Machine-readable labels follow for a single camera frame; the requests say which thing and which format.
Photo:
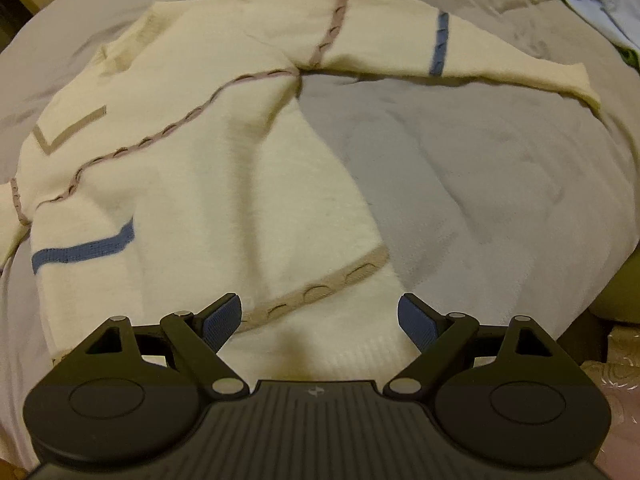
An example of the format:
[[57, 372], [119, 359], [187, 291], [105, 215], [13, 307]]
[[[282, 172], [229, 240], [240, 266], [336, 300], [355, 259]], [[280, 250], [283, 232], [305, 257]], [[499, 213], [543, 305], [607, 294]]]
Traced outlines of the cream knit sweater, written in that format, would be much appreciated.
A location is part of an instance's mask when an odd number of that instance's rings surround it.
[[32, 246], [53, 361], [111, 315], [152, 324], [226, 292], [245, 308], [226, 356], [250, 375], [385, 380], [416, 355], [370, 210], [300, 110], [307, 70], [600, 105], [584, 66], [418, 0], [155, 3], [52, 99], [1, 188], [1, 255]]

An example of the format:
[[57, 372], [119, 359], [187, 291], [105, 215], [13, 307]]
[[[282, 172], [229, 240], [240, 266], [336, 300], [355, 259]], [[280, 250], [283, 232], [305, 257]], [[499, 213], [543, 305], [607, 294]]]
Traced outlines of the grey duvet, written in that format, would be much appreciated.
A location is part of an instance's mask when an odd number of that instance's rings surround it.
[[[159, 2], [55, 0], [1, 55], [1, 187], [52, 99]], [[600, 99], [485, 78], [303, 72], [306, 121], [357, 185], [399, 299], [487, 324], [528, 314], [553, 336], [639, 240], [639, 77], [559, 0], [418, 0], [540, 60], [585, 67]], [[22, 240], [1, 256], [1, 455], [30, 468], [22, 419], [50, 357]]]

